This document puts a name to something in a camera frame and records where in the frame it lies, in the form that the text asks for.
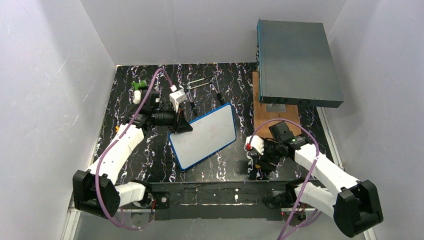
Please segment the blue framed whiteboard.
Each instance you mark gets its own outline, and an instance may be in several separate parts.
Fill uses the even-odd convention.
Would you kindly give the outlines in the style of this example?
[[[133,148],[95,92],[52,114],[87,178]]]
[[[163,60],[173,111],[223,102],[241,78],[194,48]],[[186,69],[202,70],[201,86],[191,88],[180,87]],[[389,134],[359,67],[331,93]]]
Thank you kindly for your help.
[[[183,171],[232,144],[237,138],[234,107],[230,103],[189,124],[192,131],[168,135],[177,163]]]

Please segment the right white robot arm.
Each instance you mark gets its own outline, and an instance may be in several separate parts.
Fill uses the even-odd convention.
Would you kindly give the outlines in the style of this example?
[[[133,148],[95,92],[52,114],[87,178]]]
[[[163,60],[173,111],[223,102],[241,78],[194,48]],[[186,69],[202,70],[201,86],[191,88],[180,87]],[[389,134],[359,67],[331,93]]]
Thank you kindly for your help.
[[[257,152],[254,164],[264,172],[275,171],[282,158],[289,158],[308,170],[305,178],[295,179],[283,191],[271,191],[263,199],[271,209],[293,207],[286,226],[299,213],[300,203],[315,208],[315,213],[299,223],[299,228],[313,223],[324,213],[345,236],[353,238],[384,221],[378,189],[373,182],[361,181],[335,165],[320,152],[318,142],[306,130],[294,135],[288,120],[275,118],[273,122],[268,128],[271,138],[253,134],[245,145]]]

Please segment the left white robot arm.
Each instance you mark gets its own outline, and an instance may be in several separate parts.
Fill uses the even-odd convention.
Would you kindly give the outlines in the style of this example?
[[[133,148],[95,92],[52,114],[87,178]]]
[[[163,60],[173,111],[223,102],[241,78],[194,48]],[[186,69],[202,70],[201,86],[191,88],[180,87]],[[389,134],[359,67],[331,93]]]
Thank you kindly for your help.
[[[142,97],[146,98],[145,105],[127,115],[99,159],[86,170],[77,170],[73,175],[76,209],[107,219],[114,217],[118,209],[125,205],[139,203],[149,207],[154,201],[148,182],[131,180],[118,184],[121,168],[154,127],[167,127],[171,133],[177,134],[191,132],[193,127],[180,107],[187,100],[182,89],[170,93],[168,100],[163,100],[157,91],[137,91],[134,97],[137,107],[141,106]]]

